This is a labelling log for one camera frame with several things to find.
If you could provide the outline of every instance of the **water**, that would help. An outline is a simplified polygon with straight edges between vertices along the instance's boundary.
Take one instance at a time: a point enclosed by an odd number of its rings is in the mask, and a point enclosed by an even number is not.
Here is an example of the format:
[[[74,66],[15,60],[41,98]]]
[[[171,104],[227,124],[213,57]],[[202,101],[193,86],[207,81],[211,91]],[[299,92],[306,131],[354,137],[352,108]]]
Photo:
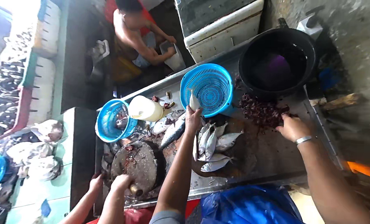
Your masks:
[[[298,46],[279,41],[254,49],[248,59],[249,82],[268,91],[281,91],[297,85],[307,65],[307,58]]]

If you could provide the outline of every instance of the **blue plastic bag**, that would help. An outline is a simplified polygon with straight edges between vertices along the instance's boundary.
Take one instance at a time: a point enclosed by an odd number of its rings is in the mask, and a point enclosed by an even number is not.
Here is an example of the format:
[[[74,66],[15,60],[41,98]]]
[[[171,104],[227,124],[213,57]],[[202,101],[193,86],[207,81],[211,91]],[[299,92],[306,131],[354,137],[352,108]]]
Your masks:
[[[302,224],[289,194],[276,186],[238,186],[200,201],[201,224]]]

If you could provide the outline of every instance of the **gray shirt sleeve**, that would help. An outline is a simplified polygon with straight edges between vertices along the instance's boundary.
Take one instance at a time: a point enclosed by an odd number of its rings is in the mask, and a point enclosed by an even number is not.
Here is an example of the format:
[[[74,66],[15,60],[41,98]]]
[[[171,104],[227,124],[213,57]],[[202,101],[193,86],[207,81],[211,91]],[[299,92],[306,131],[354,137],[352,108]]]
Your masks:
[[[185,217],[173,211],[161,211],[152,217],[149,224],[185,224]]]

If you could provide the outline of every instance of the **silver bracelet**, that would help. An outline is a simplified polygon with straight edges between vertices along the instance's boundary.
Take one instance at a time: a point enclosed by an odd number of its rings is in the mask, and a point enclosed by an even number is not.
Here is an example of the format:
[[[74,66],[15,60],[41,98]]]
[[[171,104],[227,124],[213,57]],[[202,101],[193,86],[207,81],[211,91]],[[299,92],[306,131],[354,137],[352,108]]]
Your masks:
[[[311,140],[312,139],[312,137],[310,136],[310,135],[308,135],[308,136],[305,136],[305,137],[303,137],[303,138],[299,138],[299,139],[297,139],[296,140],[296,144],[297,145],[299,145],[299,144],[301,144],[301,143],[303,143],[303,142],[305,142],[305,141],[309,141],[309,140]]]

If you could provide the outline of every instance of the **stainless steel table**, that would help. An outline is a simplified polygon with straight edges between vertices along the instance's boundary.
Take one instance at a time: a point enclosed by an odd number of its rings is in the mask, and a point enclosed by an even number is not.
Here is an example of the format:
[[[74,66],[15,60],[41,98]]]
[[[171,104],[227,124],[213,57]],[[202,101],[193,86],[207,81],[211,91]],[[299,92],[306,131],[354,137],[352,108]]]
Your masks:
[[[239,57],[247,43],[248,41],[232,48],[228,52],[218,54],[197,65],[204,63],[219,64],[227,69],[234,80],[239,74]],[[172,100],[176,103],[173,110],[182,109],[179,100],[181,79],[188,71],[197,65],[123,97],[122,100],[130,102],[131,99],[137,95],[143,95],[147,98],[157,96],[165,100],[165,93],[170,92]],[[233,103],[238,104],[243,93],[244,92],[241,90],[235,90]],[[340,169],[343,169],[344,166],[341,156],[338,154],[337,148],[332,141],[330,130],[326,129],[325,119],[322,117],[317,106],[312,107],[310,105],[305,92],[301,90],[296,94],[282,98],[280,104],[289,105],[290,112],[292,114],[297,114],[308,125],[315,127],[316,137],[321,139],[334,163]],[[230,116],[237,119],[244,119],[243,113],[239,109],[235,109]],[[174,156],[175,154],[172,152],[165,154],[167,160],[167,171],[174,159]],[[267,131],[264,135],[258,135],[256,146],[248,150],[247,155],[245,156],[255,156],[257,158],[257,163],[255,167],[250,166],[250,170],[247,170],[246,174],[240,178],[204,178],[192,172],[188,200],[201,198],[202,196],[208,195],[212,192],[232,188],[241,184],[275,183],[277,185],[288,185],[290,183],[307,182],[305,167],[295,144],[284,139],[277,132]],[[151,192],[151,196],[148,201],[127,201],[126,208],[144,208],[155,205],[159,189],[160,188]]]

